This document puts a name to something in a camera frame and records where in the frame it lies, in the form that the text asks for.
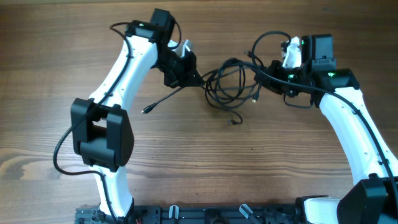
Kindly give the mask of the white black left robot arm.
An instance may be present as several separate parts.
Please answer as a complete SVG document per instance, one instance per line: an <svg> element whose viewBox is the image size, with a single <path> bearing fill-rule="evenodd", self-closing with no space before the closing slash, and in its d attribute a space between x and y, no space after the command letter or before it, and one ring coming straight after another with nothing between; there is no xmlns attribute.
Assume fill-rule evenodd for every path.
<svg viewBox="0 0 398 224"><path fill-rule="evenodd" d="M96 176L103 222L127 223L134 210L126 177L134 147L128 113L147 73L158 69L171 88L204 83L191 43L171 39L176 25L163 9L154 9L149 22L127 22L122 49L107 77L88 99L77 98L71 106L73 149Z"/></svg>

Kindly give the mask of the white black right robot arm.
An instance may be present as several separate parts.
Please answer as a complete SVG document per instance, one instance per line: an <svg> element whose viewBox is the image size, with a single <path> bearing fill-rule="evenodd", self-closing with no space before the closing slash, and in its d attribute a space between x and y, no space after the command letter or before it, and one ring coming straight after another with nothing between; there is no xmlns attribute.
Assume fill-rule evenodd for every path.
<svg viewBox="0 0 398 224"><path fill-rule="evenodd" d="M297 199L301 223L396 223L397 158L372 120L359 82L337 68L330 34L288 37L282 60L263 66L251 60L261 86L285 97L310 95L331 124L348 160L353 188L341 199Z"/></svg>

